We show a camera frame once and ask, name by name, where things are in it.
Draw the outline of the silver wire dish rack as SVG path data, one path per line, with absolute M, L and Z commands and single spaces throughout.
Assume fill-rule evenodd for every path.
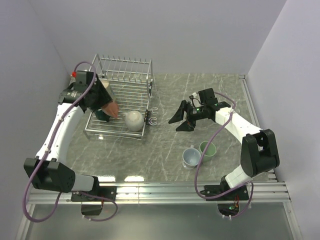
M 121 58 L 96 54 L 92 60 L 101 81 L 106 80 L 115 93 L 119 114 L 138 111 L 144 117 L 142 129 L 131 131 L 121 118 L 99 120 L 90 113 L 84 127 L 85 136 L 104 140 L 107 137 L 142 140 L 151 115 L 150 98 L 154 82 L 153 61 L 141 58 Z

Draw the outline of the light blue mug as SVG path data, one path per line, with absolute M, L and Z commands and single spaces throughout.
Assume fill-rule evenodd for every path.
M 191 145 L 182 153 L 182 166 L 187 170 L 196 168 L 199 164 L 201 153 Z

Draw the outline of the beige dragon pattern mug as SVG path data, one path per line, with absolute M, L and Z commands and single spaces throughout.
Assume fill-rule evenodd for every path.
M 116 96 L 115 93 L 112 89 L 112 86 L 110 84 L 110 82 L 106 79 L 102 79 L 101 83 L 103 85 L 103 87 L 106 89 L 107 93 L 109 94 L 109 96 L 111 97 L 111 99 L 115 102 L 116 101 Z

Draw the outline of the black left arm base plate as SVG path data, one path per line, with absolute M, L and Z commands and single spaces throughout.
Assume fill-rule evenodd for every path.
M 72 202 L 101 202 L 104 199 L 110 199 L 115 201 L 117 193 L 116 186 L 98 186 L 91 191 L 85 191 L 83 193 L 72 193 Z

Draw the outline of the beige speckled round mug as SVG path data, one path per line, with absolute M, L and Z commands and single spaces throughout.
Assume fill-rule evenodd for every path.
M 138 132 L 144 126 L 144 117 L 137 110 L 123 112 L 123 113 L 121 113 L 121 117 L 124 120 L 127 128 L 132 132 Z

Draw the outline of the light green mug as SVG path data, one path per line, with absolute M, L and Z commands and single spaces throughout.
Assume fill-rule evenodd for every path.
M 201 154 L 204 152 L 207 144 L 208 144 L 208 141 L 203 141 L 199 145 L 199 151 L 200 151 Z M 206 163 L 206 162 L 211 161 L 214 158 L 216 152 L 217 152 L 216 146 L 213 143 L 210 143 L 208 148 L 207 148 L 207 150 L 206 150 L 206 152 L 205 152 L 205 154 L 204 154 L 204 157 L 202 159 L 202 163 Z

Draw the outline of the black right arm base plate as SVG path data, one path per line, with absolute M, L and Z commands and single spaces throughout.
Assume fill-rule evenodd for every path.
M 204 190 L 200 193 L 205 197 L 214 197 L 225 190 L 220 185 L 205 185 Z M 241 186 L 232 192 L 229 192 L 221 197 L 213 199 L 213 201 L 247 201 L 249 200 L 249 191 L 246 186 Z

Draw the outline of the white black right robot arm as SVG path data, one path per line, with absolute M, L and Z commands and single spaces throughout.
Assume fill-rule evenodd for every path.
M 196 122 L 203 119 L 221 125 L 222 129 L 229 131 L 241 143 L 239 166 L 221 180 L 223 185 L 220 194 L 224 199 L 233 199 L 238 193 L 237 186 L 280 165 L 275 133 L 251 124 L 225 101 L 193 107 L 190 102 L 183 100 L 168 123 L 184 120 L 176 131 L 192 132 Z

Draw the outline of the pink white mug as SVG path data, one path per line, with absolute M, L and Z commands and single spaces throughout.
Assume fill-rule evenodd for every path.
M 101 110 L 112 118 L 118 118 L 119 106 L 116 101 L 111 101 L 101 107 Z

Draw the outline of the dark green mug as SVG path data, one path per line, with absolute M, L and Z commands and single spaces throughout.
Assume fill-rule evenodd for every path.
M 105 122 L 109 122 L 110 121 L 110 116 L 107 115 L 102 109 L 98 109 L 94 112 L 95 117 L 99 120 L 99 121 L 105 121 Z

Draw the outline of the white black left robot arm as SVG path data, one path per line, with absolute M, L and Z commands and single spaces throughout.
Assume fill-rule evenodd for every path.
M 34 158 L 24 162 L 34 188 L 61 193 L 82 191 L 89 201 L 100 197 L 96 176 L 76 174 L 65 163 L 72 134 L 84 113 L 94 112 L 111 100 L 96 74 L 76 71 L 75 82 L 59 95 L 56 116 L 44 144 Z

